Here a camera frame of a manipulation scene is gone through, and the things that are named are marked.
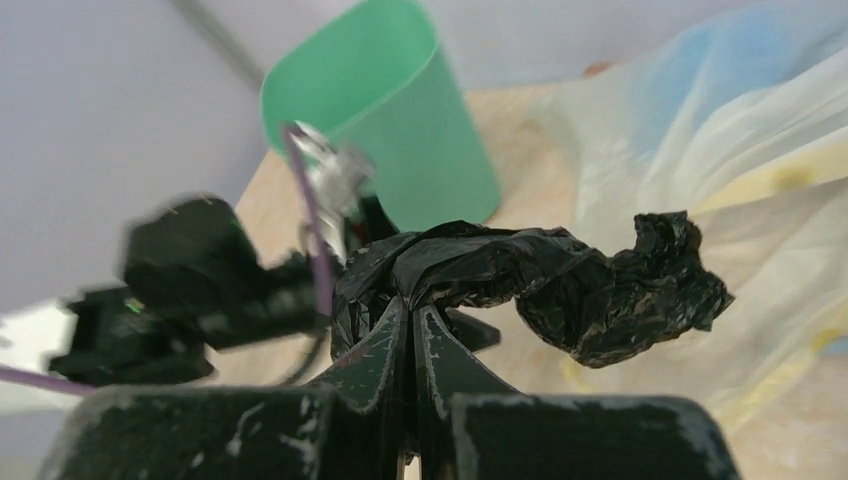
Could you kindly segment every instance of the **plastic sheet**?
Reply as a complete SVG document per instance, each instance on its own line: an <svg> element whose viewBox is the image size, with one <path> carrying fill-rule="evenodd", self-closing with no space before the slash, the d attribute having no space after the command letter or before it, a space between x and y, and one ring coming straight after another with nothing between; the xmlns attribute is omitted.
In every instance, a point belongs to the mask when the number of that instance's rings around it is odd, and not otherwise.
<svg viewBox="0 0 848 480"><path fill-rule="evenodd" d="M732 432L848 328L848 3L760 2L540 109L571 162L575 235L604 252L640 212L688 210L702 259L737 296L690 332L603 370L585 393L671 394Z"/></svg>
<svg viewBox="0 0 848 480"><path fill-rule="evenodd" d="M452 222L353 255L336 283L332 355L373 328L400 294L410 309L516 309L542 340L593 368L690 329L709 331L733 301L698 256L687 215L639 215L636 245L607 257L563 228L502 230Z"/></svg>

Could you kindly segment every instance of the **purple wire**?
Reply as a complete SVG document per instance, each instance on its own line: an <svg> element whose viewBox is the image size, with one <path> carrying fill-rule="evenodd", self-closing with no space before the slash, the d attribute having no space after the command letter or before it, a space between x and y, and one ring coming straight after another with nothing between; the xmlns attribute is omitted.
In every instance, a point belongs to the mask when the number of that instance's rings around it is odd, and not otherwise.
<svg viewBox="0 0 848 480"><path fill-rule="evenodd" d="M321 221L318 218L318 199L306 174L303 153L294 141L296 136L304 135L304 132L297 125L291 124L284 125L281 128L281 135L286 146L286 152L289 154L292 171L306 203L306 214L309 217L312 235L318 244L316 246L318 252L312 257L312 274L315 280L315 309L322 315L330 316L333 313L333 285L335 281L333 267L330 263L330 253L327 251L324 235L321 233Z"/></svg>
<svg viewBox="0 0 848 480"><path fill-rule="evenodd" d="M16 383L40 390L67 393L71 395L86 395L94 391L94 387L74 383L63 378L55 378L40 373L25 372L16 368L0 365L0 380Z"/></svg>

